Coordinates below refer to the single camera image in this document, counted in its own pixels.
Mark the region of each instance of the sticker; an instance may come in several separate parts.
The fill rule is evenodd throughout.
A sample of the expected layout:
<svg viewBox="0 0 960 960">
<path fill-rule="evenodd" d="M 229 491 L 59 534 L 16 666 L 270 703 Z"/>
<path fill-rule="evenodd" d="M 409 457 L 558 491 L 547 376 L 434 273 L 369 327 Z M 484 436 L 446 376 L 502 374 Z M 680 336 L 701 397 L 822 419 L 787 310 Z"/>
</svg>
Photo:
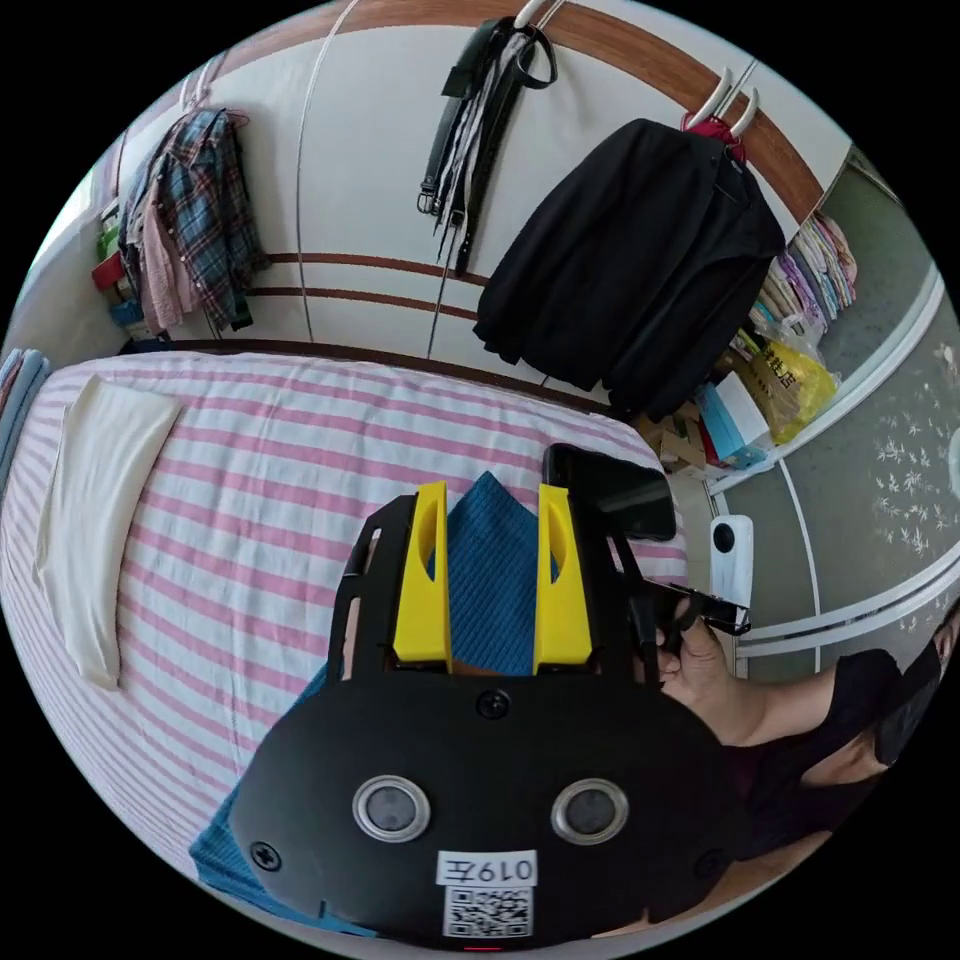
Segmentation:
<svg viewBox="0 0 960 960">
<path fill-rule="evenodd" d="M 437 854 L 437 883 L 446 887 L 443 935 L 473 939 L 533 934 L 537 851 Z"/>
<path fill-rule="evenodd" d="M 537 851 L 437 854 L 437 883 L 441 887 L 535 887 Z"/>
<path fill-rule="evenodd" d="M 447 887 L 443 935 L 477 940 L 533 934 L 533 887 Z"/>
</svg>

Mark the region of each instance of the folded clothes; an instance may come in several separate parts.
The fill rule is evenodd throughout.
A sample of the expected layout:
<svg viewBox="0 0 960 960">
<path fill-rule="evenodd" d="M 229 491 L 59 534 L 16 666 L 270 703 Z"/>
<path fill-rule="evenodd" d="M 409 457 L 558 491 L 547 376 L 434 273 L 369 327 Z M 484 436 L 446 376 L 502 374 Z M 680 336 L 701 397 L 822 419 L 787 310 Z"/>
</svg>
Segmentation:
<svg viewBox="0 0 960 960">
<path fill-rule="evenodd" d="M 484 473 L 450 512 L 447 576 L 450 639 L 457 660 L 498 673 L 529 674 L 536 612 L 537 519 L 490 473 Z M 297 703 L 313 696 L 326 668 Z M 237 788 L 190 848 L 201 883 L 277 917 L 323 930 L 376 936 L 329 911 L 306 917 L 268 896 L 230 832 Z"/>
<path fill-rule="evenodd" d="M 850 250 L 850 244 L 847 242 L 846 236 L 836 221 L 828 217 L 825 213 L 818 211 L 816 218 L 818 222 L 826 228 L 830 236 L 833 237 L 833 242 L 837 248 L 837 256 L 840 260 L 840 266 L 843 268 L 847 282 L 852 286 L 857 282 L 857 261 L 853 258 L 853 253 Z"/>
<path fill-rule="evenodd" d="M 147 477 L 181 404 L 91 377 L 64 410 L 37 529 L 34 580 L 85 680 L 120 676 L 117 590 Z"/>
<path fill-rule="evenodd" d="M 813 297 L 817 302 L 817 306 L 820 308 L 820 315 L 823 317 L 823 328 L 826 330 L 830 325 L 830 320 L 833 318 L 830 316 L 830 307 L 827 303 L 827 298 L 824 295 L 823 290 L 820 289 L 820 284 L 817 283 L 813 268 L 809 263 L 807 263 L 799 248 L 796 246 L 791 252 L 791 259 L 793 260 L 803 279 L 806 280 L 807 287 L 813 294 Z"/>
<path fill-rule="evenodd" d="M 39 350 L 12 350 L 0 369 L 4 385 L 3 409 L 0 411 L 0 494 L 7 485 L 10 464 L 30 406 L 50 376 L 50 361 Z"/>
<path fill-rule="evenodd" d="M 803 315 L 821 334 L 826 333 L 827 321 L 820 309 L 820 304 L 817 303 L 806 277 L 798 269 L 793 257 L 789 253 L 781 254 L 777 258 L 777 263 L 790 285 L 796 290 Z"/>
<path fill-rule="evenodd" d="M 766 287 L 761 287 L 760 292 L 757 294 L 757 303 L 759 303 L 767 313 L 773 317 L 774 320 L 783 320 L 786 314 L 783 312 L 783 308 L 778 306 L 777 303 L 770 296 L 770 291 Z"/>
<path fill-rule="evenodd" d="M 7 405 L 7 396 L 16 383 L 17 374 L 20 373 L 22 366 L 23 354 L 11 353 L 3 365 L 3 370 L 0 371 L 0 413 L 3 413 L 3 408 Z"/>
</svg>

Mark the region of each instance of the wall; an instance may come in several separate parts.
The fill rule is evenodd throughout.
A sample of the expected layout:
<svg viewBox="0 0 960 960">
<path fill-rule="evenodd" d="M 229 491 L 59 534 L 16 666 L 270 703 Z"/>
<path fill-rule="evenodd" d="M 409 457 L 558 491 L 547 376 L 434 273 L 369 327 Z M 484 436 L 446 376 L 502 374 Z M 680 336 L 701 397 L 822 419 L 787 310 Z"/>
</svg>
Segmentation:
<svg viewBox="0 0 960 960">
<path fill-rule="evenodd" d="M 90 279 L 98 231 L 93 211 L 86 211 L 33 265 L 7 328 L 3 356 L 29 347 L 59 368 L 120 350 L 126 338 Z"/>
</svg>

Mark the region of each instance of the screw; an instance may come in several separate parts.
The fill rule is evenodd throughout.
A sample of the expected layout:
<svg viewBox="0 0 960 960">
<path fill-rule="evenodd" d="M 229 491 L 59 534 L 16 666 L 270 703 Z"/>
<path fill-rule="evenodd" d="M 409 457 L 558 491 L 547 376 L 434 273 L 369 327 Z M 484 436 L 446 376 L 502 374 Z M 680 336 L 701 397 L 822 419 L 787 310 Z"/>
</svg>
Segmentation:
<svg viewBox="0 0 960 960">
<path fill-rule="evenodd" d="M 477 698 L 477 713 L 484 720 L 499 720 L 509 709 L 510 699 L 502 690 L 486 690 Z"/>
<path fill-rule="evenodd" d="M 262 840 L 250 845 L 250 858 L 261 870 L 268 873 L 276 873 L 280 869 L 280 854 Z"/>
</svg>

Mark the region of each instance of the pink shirt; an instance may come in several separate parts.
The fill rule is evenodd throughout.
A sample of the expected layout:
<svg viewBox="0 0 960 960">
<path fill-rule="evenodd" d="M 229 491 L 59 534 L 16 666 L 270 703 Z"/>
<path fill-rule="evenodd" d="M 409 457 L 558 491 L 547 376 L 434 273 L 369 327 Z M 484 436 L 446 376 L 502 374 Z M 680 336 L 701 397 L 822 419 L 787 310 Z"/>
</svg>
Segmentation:
<svg viewBox="0 0 960 960">
<path fill-rule="evenodd" d="M 201 306 L 196 287 L 187 275 L 183 258 L 164 233 L 157 217 L 157 184 L 154 181 L 143 210 L 140 283 L 143 319 L 151 333 L 169 330 L 186 314 Z"/>
</svg>

